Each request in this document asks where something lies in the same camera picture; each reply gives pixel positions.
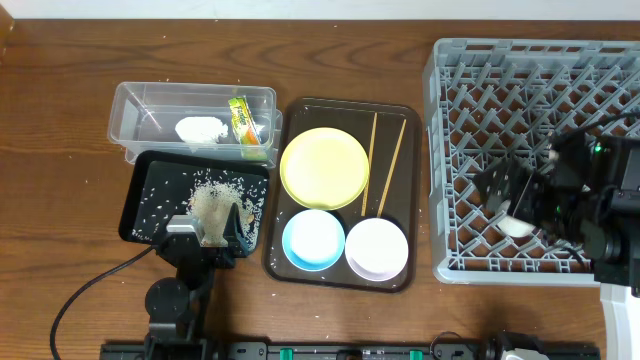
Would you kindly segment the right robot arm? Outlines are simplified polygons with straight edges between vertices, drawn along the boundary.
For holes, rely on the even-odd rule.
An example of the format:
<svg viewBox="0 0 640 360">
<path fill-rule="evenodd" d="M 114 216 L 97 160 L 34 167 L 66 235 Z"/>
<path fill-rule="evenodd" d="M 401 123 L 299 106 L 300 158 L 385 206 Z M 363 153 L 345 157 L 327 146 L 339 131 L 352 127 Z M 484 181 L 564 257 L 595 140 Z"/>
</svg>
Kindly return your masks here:
<svg viewBox="0 0 640 360">
<path fill-rule="evenodd" d="M 508 157 L 476 174 L 482 205 L 509 236 L 541 230 L 591 260 L 605 314 L 607 356 L 639 356 L 639 142 L 583 132 L 550 140 L 543 174 Z"/>
</svg>

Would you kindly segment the black plastic tray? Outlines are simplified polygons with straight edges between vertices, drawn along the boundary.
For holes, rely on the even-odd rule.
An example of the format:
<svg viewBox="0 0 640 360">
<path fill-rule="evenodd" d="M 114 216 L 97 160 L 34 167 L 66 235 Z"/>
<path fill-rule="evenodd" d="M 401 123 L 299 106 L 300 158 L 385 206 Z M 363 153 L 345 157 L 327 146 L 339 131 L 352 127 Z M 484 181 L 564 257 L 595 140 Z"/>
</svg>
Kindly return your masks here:
<svg viewBox="0 0 640 360">
<path fill-rule="evenodd" d="M 252 252 L 268 188 L 269 173 L 260 165 L 145 151 L 136 160 L 118 232 L 124 241 L 149 244 L 172 216 L 193 215 L 204 227 L 203 246 L 225 246 L 224 225 L 237 205 Z"/>
</svg>

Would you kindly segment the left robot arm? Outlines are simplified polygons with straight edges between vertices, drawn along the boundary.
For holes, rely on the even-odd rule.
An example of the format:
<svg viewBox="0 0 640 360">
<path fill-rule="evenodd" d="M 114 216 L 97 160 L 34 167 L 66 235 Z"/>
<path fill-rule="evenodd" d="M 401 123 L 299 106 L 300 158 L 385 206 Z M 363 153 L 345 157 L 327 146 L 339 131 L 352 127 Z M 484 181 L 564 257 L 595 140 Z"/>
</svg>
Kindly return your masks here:
<svg viewBox="0 0 640 360">
<path fill-rule="evenodd" d="M 155 282 L 145 296 L 149 333 L 146 359 L 217 359 L 216 341 L 204 334 L 215 271 L 232 269 L 249 254 L 239 208 L 232 205 L 222 235 L 227 244 L 204 247 L 204 226 L 194 215 L 174 215 L 152 240 L 153 249 L 176 268 L 176 275 Z"/>
</svg>

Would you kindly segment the light blue bowl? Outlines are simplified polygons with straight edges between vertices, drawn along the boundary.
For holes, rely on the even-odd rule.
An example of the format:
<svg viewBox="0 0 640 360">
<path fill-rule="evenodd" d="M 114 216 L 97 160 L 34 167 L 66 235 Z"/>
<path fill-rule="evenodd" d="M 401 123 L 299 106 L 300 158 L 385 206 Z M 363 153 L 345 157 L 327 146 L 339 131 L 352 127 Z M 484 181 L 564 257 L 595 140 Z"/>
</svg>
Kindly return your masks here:
<svg viewBox="0 0 640 360">
<path fill-rule="evenodd" d="M 296 268 L 319 272 L 340 259 L 345 241 L 343 226 L 333 214 L 308 209 L 287 222 L 281 244 L 286 258 Z"/>
</svg>

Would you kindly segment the yellow round plate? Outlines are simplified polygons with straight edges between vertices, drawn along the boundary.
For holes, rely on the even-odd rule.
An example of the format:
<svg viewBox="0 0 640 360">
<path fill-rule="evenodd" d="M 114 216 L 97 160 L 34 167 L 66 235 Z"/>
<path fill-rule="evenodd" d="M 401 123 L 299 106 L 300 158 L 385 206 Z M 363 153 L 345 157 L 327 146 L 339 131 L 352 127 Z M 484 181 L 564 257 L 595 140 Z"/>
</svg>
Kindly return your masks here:
<svg viewBox="0 0 640 360">
<path fill-rule="evenodd" d="M 368 156 L 349 133 L 319 127 L 297 135 L 285 147 L 279 175 L 286 193 L 312 209 L 337 210 L 363 192 Z"/>
</svg>

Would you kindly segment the pile of rice grains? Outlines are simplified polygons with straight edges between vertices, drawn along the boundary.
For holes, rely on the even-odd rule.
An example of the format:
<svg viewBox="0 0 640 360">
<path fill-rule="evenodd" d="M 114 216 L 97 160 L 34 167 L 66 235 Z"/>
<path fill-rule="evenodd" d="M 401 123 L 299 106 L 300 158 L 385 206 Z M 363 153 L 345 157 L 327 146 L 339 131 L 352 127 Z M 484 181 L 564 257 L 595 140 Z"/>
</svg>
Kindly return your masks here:
<svg viewBox="0 0 640 360">
<path fill-rule="evenodd" d="M 239 207 L 250 251 L 258 242 L 268 179 L 231 170 L 155 162 L 148 168 L 135 217 L 127 229 L 130 241 L 149 243 L 174 215 L 194 215 L 204 226 L 202 245 L 225 246 L 224 225 L 230 207 Z"/>
</svg>

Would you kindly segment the wooden chopstick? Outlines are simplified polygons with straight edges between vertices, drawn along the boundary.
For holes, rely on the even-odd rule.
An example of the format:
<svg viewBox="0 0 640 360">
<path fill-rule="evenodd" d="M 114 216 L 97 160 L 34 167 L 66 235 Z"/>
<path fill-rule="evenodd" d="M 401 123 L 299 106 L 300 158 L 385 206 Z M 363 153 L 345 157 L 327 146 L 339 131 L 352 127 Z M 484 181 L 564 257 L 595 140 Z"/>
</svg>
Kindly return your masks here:
<svg viewBox="0 0 640 360">
<path fill-rule="evenodd" d="M 369 192 L 369 185 L 370 185 L 370 176 L 371 176 L 371 168 L 372 168 L 372 160 L 373 160 L 373 153 L 374 153 L 374 148 L 375 148 L 375 137 L 376 137 L 376 129 L 377 129 L 377 119 L 378 119 L 378 113 L 375 112 L 374 116 L 373 116 L 373 123 L 372 123 L 372 128 L 371 128 L 371 135 L 370 135 L 370 141 L 369 141 L 369 149 L 368 149 L 368 178 L 367 178 L 367 182 L 363 191 L 363 199 L 362 199 L 362 206 L 361 206 L 361 212 L 360 215 L 362 217 L 366 216 L 366 211 L 367 211 L 367 202 L 368 202 L 368 192 Z"/>
<path fill-rule="evenodd" d="M 380 218 L 382 216 L 382 213 L 383 213 L 383 210 L 384 210 L 384 207 L 385 207 L 385 204 L 386 204 L 386 199 L 387 199 L 389 188 L 390 188 L 391 181 L 392 181 L 392 178 L 393 178 L 393 173 L 394 173 L 394 170 L 395 170 L 398 154 L 399 154 L 399 151 L 400 151 L 400 148 L 401 148 L 401 145 L 402 145 L 402 141 L 403 141 L 403 136 L 404 136 L 404 132 L 405 132 L 405 128 L 406 128 L 406 122 L 407 122 L 407 120 L 405 118 L 403 120 L 400 132 L 399 132 L 398 137 L 397 137 L 396 145 L 395 145 L 395 148 L 394 148 L 394 153 L 393 153 L 393 156 L 391 158 L 389 170 L 387 172 L 387 177 L 386 177 L 385 185 L 384 185 L 384 188 L 383 188 L 383 193 L 382 193 L 380 204 L 379 204 L 379 207 L 378 207 L 378 210 L 377 210 L 377 214 L 376 214 L 376 217 L 378 217 L 378 218 Z"/>
</svg>

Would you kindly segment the green orange snack wrapper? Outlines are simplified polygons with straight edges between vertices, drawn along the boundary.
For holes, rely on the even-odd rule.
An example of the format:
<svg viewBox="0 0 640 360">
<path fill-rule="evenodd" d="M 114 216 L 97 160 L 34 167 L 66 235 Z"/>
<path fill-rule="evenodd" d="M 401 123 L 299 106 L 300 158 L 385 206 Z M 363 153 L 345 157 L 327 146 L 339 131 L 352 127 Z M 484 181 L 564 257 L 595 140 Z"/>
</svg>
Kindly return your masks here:
<svg viewBox="0 0 640 360">
<path fill-rule="evenodd" d="M 231 111 L 233 133 L 237 142 L 242 146 L 242 157 L 249 161 L 265 161 L 267 154 L 261 146 L 261 137 L 246 98 L 233 97 L 228 100 L 228 104 Z"/>
</svg>

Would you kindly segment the pale pink bowl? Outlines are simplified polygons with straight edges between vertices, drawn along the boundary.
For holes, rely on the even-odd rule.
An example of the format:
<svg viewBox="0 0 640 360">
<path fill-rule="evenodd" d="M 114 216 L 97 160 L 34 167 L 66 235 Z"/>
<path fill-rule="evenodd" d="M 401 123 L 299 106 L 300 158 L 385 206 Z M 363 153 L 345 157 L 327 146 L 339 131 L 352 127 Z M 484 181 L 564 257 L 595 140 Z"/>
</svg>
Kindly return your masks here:
<svg viewBox="0 0 640 360">
<path fill-rule="evenodd" d="M 409 245 L 402 230 L 389 220 L 369 218 L 348 233 L 345 258 L 361 278 L 384 282 L 399 275 L 408 263 Z"/>
</svg>

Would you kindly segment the white tissue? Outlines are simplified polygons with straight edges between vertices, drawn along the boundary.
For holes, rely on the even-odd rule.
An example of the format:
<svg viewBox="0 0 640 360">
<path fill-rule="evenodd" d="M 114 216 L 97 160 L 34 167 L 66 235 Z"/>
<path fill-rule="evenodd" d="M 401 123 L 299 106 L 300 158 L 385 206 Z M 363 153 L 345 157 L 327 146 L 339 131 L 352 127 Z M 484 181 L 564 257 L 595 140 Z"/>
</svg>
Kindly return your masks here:
<svg viewBox="0 0 640 360">
<path fill-rule="evenodd" d="M 228 137 L 229 128 L 216 117 L 193 116 L 180 120 L 175 131 L 186 143 L 217 144 Z"/>
</svg>

